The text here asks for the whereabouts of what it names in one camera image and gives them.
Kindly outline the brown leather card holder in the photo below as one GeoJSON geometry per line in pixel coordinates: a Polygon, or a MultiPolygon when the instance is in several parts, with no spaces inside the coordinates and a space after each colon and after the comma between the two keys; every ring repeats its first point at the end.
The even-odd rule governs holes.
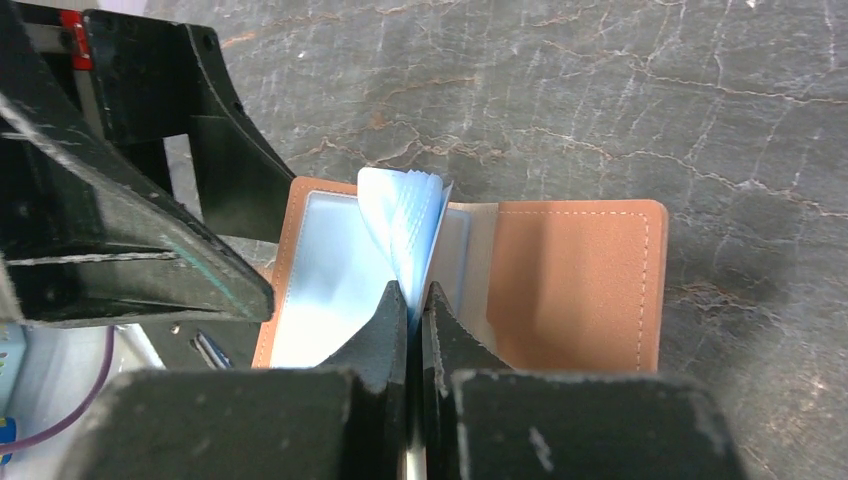
{"type": "MultiPolygon", "coordinates": [[[[354,185],[298,177],[256,368],[309,368],[375,313],[394,279],[354,185]]],[[[528,370],[655,372],[669,218],[649,199],[448,205],[430,277],[460,323],[528,370]]]]}

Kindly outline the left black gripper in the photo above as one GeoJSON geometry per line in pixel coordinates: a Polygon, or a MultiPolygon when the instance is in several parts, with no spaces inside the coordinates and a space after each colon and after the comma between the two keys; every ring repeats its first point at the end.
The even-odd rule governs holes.
{"type": "MultiPolygon", "coordinates": [[[[87,10],[105,138],[164,189],[187,136],[203,222],[275,242],[295,177],[249,118],[210,27],[87,10]]],[[[270,285],[87,122],[1,4],[1,318],[74,328],[271,317],[270,285]]]]}

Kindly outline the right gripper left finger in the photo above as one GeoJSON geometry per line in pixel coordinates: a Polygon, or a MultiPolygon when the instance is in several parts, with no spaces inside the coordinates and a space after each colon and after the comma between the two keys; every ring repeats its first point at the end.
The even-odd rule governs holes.
{"type": "Polygon", "coordinates": [[[406,305],[386,285],[369,321],[309,369],[141,370],[111,381],[62,479],[400,479],[406,305]]]}

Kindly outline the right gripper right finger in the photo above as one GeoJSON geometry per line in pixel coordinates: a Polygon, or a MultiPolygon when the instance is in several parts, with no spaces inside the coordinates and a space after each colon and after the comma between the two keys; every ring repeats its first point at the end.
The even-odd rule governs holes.
{"type": "Polygon", "coordinates": [[[509,368],[438,283],[421,320],[430,479],[743,479],[726,421],[697,383],[509,368]]]}

